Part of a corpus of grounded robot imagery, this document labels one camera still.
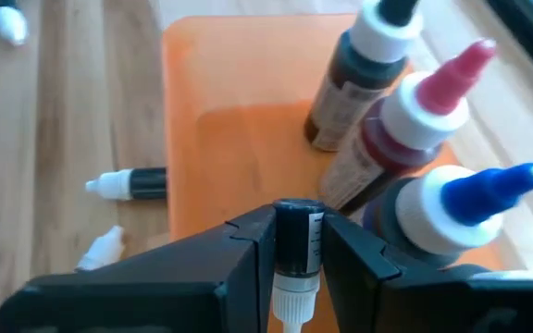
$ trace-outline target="wooden surface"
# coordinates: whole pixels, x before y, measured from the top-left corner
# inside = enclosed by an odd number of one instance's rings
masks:
[[[189,15],[358,7],[356,0],[20,4],[28,44],[0,42],[0,302],[31,276],[69,271],[113,224],[131,234],[128,254],[166,238],[163,204],[106,203],[83,192],[101,171],[165,163],[158,26]],[[475,169],[533,161],[533,64],[481,1],[423,0],[421,9],[426,30],[411,52],[417,68],[436,67],[479,36],[500,45],[470,93],[472,121],[451,139],[458,159]],[[496,245],[508,266],[533,269],[533,194],[507,213]]]

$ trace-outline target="black bottle cap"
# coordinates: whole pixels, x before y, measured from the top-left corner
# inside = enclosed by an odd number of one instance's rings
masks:
[[[418,0],[381,0],[378,11],[389,24],[403,27],[413,18],[417,3]]]

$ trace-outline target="white bottle cap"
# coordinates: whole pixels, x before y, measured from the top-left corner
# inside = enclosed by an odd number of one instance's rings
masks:
[[[28,23],[24,15],[9,6],[0,6],[0,36],[14,46],[20,46],[28,38]]]
[[[349,40],[357,53],[369,60],[391,64],[406,56],[406,49],[423,30],[423,17],[416,12],[410,22],[397,27],[378,13],[379,0],[365,0],[349,29]]]
[[[98,193],[108,200],[130,200],[130,173],[133,169],[105,172],[85,183],[87,192]]]
[[[89,271],[117,262],[125,250],[122,243],[124,231],[123,227],[114,226],[106,234],[96,238],[76,269]]]
[[[283,322],[285,332],[299,332],[314,316],[320,274],[313,277],[285,277],[275,273],[273,315]]]
[[[430,73],[407,75],[386,98],[380,119],[389,135],[398,143],[416,150],[426,150],[445,141],[470,118],[465,98],[448,115],[436,115],[416,100],[416,87]]]
[[[414,245],[429,253],[453,254],[484,246],[499,236],[502,214],[469,227],[452,218],[441,203],[444,184],[473,174],[462,166],[440,166],[401,189],[396,216]]]

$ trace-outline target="bottle cap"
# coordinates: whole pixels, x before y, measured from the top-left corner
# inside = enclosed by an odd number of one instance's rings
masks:
[[[314,316],[320,274],[312,277],[285,277],[275,273],[273,280],[273,315],[283,322],[285,331],[299,332]]]
[[[423,30],[423,17],[414,0],[365,0],[349,41],[355,51],[375,62],[391,64],[406,56],[406,49]]]
[[[0,6],[0,36],[14,46],[28,38],[28,22],[24,15],[11,6]]]
[[[532,190],[533,163],[525,163],[452,180],[441,189],[441,201],[456,221],[475,226],[516,206],[522,195]]]
[[[384,129],[398,143],[415,150],[437,147],[470,118],[466,99],[449,115],[437,116],[417,102],[417,85],[429,73],[407,75],[396,90],[384,100],[380,120]]]
[[[431,75],[406,76],[382,106],[380,118],[386,131],[411,149],[426,150],[441,144],[470,117],[463,96],[494,55],[495,42],[483,40]]]
[[[117,262],[125,249],[122,243],[124,232],[123,227],[113,226],[106,234],[96,238],[78,262],[77,269],[89,271]]]
[[[430,113],[442,116],[450,114],[495,56],[496,45],[490,39],[478,41],[444,63],[419,84],[416,91],[418,103]]]
[[[487,175],[479,176],[485,171],[475,174],[462,166],[437,167],[401,189],[396,199],[398,223],[414,245],[430,253],[461,253],[484,246],[501,232],[501,212],[513,207],[519,195],[533,189],[533,176],[528,175],[533,171],[529,169],[533,169],[533,164],[497,170],[496,173],[495,169],[490,169],[486,170],[489,171]],[[455,191],[456,195],[446,194],[449,191]],[[493,203],[487,205],[490,214],[487,214],[486,205],[480,202],[482,200]],[[480,214],[472,213],[472,216],[484,216],[484,219],[468,223],[454,215],[450,205],[464,208],[458,212],[465,209],[479,211]]]
[[[130,173],[133,169],[105,172],[85,183],[87,192],[98,193],[108,200],[130,200]]]

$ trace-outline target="red bottle tip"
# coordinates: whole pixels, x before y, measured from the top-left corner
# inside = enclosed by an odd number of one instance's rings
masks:
[[[444,63],[419,84],[416,90],[418,103],[436,115],[449,115],[495,56],[496,45],[489,39],[478,41]]]

